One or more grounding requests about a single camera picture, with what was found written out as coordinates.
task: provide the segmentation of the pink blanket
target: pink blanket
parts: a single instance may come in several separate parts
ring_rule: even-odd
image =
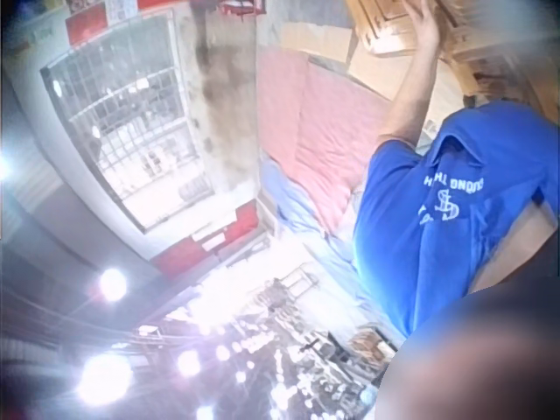
[[[334,232],[361,182],[389,102],[349,79],[273,47],[258,56],[261,146],[299,183]]]

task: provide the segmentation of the blue polo shirt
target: blue polo shirt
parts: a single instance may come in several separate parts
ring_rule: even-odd
[[[509,101],[449,116],[428,153],[383,144],[354,231],[360,281],[408,337],[468,292],[531,201],[558,214],[558,127]]]

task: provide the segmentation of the hand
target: hand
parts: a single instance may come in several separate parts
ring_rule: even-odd
[[[402,0],[404,9],[410,16],[419,50],[439,54],[441,47],[441,32],[434,11],[429,5],[429,0]]]

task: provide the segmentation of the metal window grille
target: metal window grille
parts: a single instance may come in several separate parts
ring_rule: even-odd
[[[74,146],[144,231],[214,193],[187,126],[170,27],[170,15],[131,19],[42,72]]]

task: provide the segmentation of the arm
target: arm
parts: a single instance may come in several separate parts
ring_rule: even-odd
[[[410,0],[402,1],[414,25],[418,48],[381,127],[378,144],[398,139],[416,148],[436,82],[441,37],[428,0],[421,0],[421,10],[410,5]]]

